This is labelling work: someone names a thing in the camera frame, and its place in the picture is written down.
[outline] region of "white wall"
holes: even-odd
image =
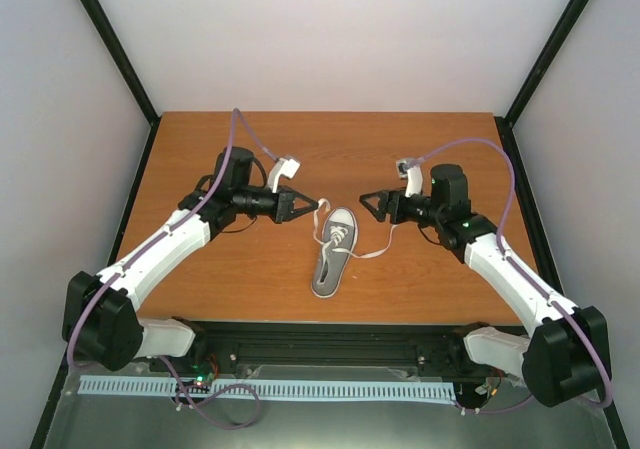
[[[0,445],[22,448],[67,282],[106,262],[148,126],[78,0],[0,0],[0,114]]]
[[[567,293],[609,323],[616,405],[640,447],[640,0],[592,0],[516,125]]]
[[[159,110],[504,114],[568,0],[101,0]]]

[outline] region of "black metal frame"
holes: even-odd
[[[122,237],[133,209],[133,203],[159,128],[160,116],[153,108],[99,1],[80,1],[138,102],[140,110],[150,124],[149,137],[109,256],[109,264],[111,264],[117,257]],[[558,291],[562,290],[560,280],[520,157],[513,128],[588,2],[589,0],[569,0],[509,111],[504,117],[495,118],[502,145],[514,165],[516,194],[538,271],[540,276]],[[451,326],[284,323],[202,324],[206,328],[209,337],[218,341],[219,349],[217,350],[220,351],[221,369],[225,372],[237,372],[238,367],[245,367],[245,364],[304,363],[332,365],[349,363],[351,365],[415,367],[419,375],[437,374],[447,379],[455,379],[458,382],[483,376],[481,373],[453,374],[450,371],[451,368],[446,363],[443,363],[442,351],[444,350],[444,345],[442,341],[450,336],[452,332]],[[518,332],[521,328],[501,329]],[[421,356],[424,360],[422,363],[418,363],[418,358],[421,358]],[[44,446],[66,373],[67,368],[63,361],[34,436],[31,445],[33,449]],[[628,448],[629,443],[624,434],[615,405],[612,404],[605,409],[605,415],[616,447],[619,449]]]

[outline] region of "black joint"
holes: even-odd
[[[95,293],[102,287],[97,276],[79,272],[69,282],[62,337],[71,332]],[[142,344],[142,327],[125,291],[107,289],[80,330],[76,350],[111,371],[126,366]]]
[[[576,309],[578,323],[611,377],[607,322],[596,308]],[[602,378],[578,335],[564,319],[538,326],[524,354],[522,374],[534,397],[547,407],[602,387]]]
[[[455,207],[469,206],[469,187],[467,176],[456,164],[440,164],[431,168],[431,204]]]

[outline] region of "gray sneaker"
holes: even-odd
[[[322,228],[322,250],[316,264],[316,272],[311,281],[311,290],[322,298],[333,296],[338,290],[342,273],[350,254],[334,252],[339,247],[353,251],[358,240],[356,217],[346,207],[335,209],[324,222]]]

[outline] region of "wire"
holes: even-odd
[[[247,229],[249,229],[251,226],[253,226],[253,224],[258,220],[257,217],[253,217],[251,219],[251,222],[249,224],[247,224],[246,226],[244,226],[242,229],[234,229],[233,231],[222,231],[220,234],[239,234],[241,232],[246,231]]]
[[[267,187],[267,171],[264,170],[264,166],[257,157],[252,159],[252,162],[256,165],[262,176],[262,187]]]
[[[433,239],[431,239],[428,234],[426,232],[424,232],[423,228],[418,226],[418,231],[420,231],[420,234],[422,234],[422,237],[424,237],[427,242],[430,242],[431,244],[435,245],[435,246],[442,246],[442,244],[440,244],[439,242],[434,241]]]
[[[533,394],[529,394],[529,395],[527,396],[527,398],[526,398],[526,399],[524,399],[524,400],[520,401],[520,402],[519,402],[519,403],[517,403],[517,404],[514,404],[513,406],[505,407],[505,408],[503,408],[503,409],[493,409],[493,410],[490,410],[490,411],[487,411],[487,410],[480,410],[480,409],[478,409],[478,410],[476,411],[476,413],[477,413],[477,414],[481,414],[481,415],[483,415],[483,416],[497,416],[497,415],[500,415],[500,414],[506,414],[506,413],[508,413],[508,412],[512,412],[512,411],[515,411],[515,410],[517,410],[517,409],[520,409],[520,408],[522,408],[522,407],[526,406],[527,404],[529,404],[529,403],[530,403],[530,402],[532,402],[533,400],[534,400],[534,398],[533,398]],[[463,411],[463,414],[466,412],[465,408],[464,408],[464,407],[462,407],[460,404],[458,404],[458,401],[455,401],[453,404],[454,404],[458,409],[460,409],[461,411]]]
[[[443,146],[441,146],[441,147],[429,152],[428,154],[425,154],[424,156],[419,157],[418,159],[415,159],[415,160],[407,163],[406,168],[410,169],[410,168],[412,168],[414,166],[420,165],[423,162],[425,162],[427,159],[435,156],[436,154],[441,153],[442,151],[445,151],[446,149],[449,149],[450,147],[458,146],[460,144],[467,144],[467,143],[470,143],[470,142],[477,142],[477,143],[485,144],[487,146],[492,147],[493,149],[495,149],[502,156],[502,158],[504,159],[505,163],[507,164],[507,168],[509,169],[510,185],[509,185],[509,194],[507,196],[507,202],[505,203],[504,209],[502,211],[502,216],[500,217],[500,223],[498,224],[498,229],[496,231],[496,242],[498,244],[498,249],[500,250],[500,253],[502,254],[503,258],[506,261],[508,261],[508,263],[518,272],[518,274],[520,274],[522,277],[524,277],[527,280],[527,282],[529,282],[529,284],[531,284],[532,287],[536,291],[538,291],[538,293],[542,297],[544,297],[546,300],[549,300],[550,297],[551,297],[551,294],[548,293],[540,284],[538,284],[538,282],[533,277],[531,277],[529,275],[529,273],[523,267],[521,267],[520,264],[518,264],[518,262],[516,262],[509,254],[507,254],[507,250],[504,247],[504,240],[503,240],[503,235],[502,234],[504,232],[505,223],[507,222],[507,216],[509,215],[509,210],[511,209],[511,205],[513,204],[513,198],[515,196],[515,180],[516,180],[516,176],[515,176],[515,172],[513,170],[513,164],[511,164],[511,159],[509,159],[509,156],[507,155],[507,153],[504,152],[504,150],[500,146],[498,146],[493,141],[490,141],[489,139],[483,139],[483,138],[480,138],[480,137],[468,137],[468,138],[464,138],[464,139],[458,139],[457,141],[449,142],[448,144],[445,144],[445,145],[443,145]],[[593,407],[596,407],[596,408],[601,408],[602,409],[602,408],[610,406],[611,403],[613,402],[613,384],[611,383],[611,379],[609,379],[609,375],[607,374],[607,370],[604,367],[604,364],[602,363],[602,360],[600,359],[600,356],[598,356],[597,351],[593,347],[593,344],[591,344],[591,341],[589,341],[589,338],[584,333],[584,331],[573,320],[571,315],[567,311],[565,311],[564,308],[562,308],[560,306],[560,304],[558,304],[556,301],[551,301],[550,304],[551,304],[552,307],[554,307],[562,315],[562,317],[569,323],[571,328],[578,335],[578,338],[580,339],[580,341],[582,341],[582,344],[585,346],[585,349],[589,353],[589,356],[591,357],[591,359],[593,360],[593,363],[595,364],[596,368],[598,369],[598,373],[600,374],[600,377],[602,379],[602,383],[604,385],[605,397],[604,397],[604,399],[602,401],[600,401],[600,402],[593,401],[593,400],[591,400],[591,399],[589,399],[587,397],[584,397],[584,396],[580,396],[579,398],[581,400],[585,401],[587,404],[590,404],[590,405],[592,405]]]
[[[249,427],[251,424],[256,422],[260,417],[260,413],[262,412],[262,402],[260,401],[260,397],[258,396],[258,393],[253,387],[247,384],[231,384],[229,386],[226,386],[220,389],[219,391],[214,392],[209,397],[199,402],[195,402],[191,398],[191,395],[189,394],[189,388],[187,388],[184,385],[175,367],[173,367],[173,364],[171,364],[171,362],[169,362],[169,360],[165,356],[158,356],[158,359],[160,359],[164,363],[164,365],[167,366],[167,369],[169,369],[169,372],[171,373],[173,378],[176,380],[176,383],[180,388],[180,393],[182,393],[184,395],[184,398],[189,402],[189,407],[192,407],[198,414],[200,414],[203,417],[203,419],[205,419],[212,426],[215,426],[217,428],[224,429],[227,431],[235,431],[237,429],[243,429],[245,427]],[[249,394],[253,396],[254,400],[256,401],[253,414],[251,414],[251,417],[249,417],[249,419],[247,419],[246,421],[241,422],[240,424],[225,424],[223,422],[212,419],[201,409],[202,406],[209,404],[210,402],[214,401],[216,398],[218,398],[222,394],[225,394],[227,392],[230,392],[236,389],[242,389],[247,391]]]

